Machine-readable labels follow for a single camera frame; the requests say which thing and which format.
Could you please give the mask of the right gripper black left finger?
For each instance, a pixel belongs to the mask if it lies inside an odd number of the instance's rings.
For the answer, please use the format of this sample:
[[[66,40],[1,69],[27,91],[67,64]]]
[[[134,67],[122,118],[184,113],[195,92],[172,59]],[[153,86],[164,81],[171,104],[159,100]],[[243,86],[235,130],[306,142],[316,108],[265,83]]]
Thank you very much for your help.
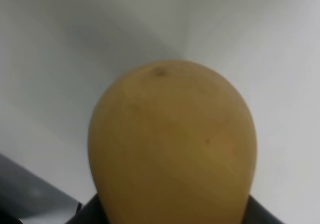
[[[102,203],[96,194],[66,224],[110,224]]]

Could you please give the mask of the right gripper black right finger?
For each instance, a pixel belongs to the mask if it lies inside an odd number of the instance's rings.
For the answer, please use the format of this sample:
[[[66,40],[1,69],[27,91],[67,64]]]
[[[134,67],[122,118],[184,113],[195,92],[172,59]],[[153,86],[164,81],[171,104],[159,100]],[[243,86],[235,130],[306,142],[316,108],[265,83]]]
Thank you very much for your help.
[[[249,197],[243,224],[284,224],[283,221],[269,212],[253,196]]]

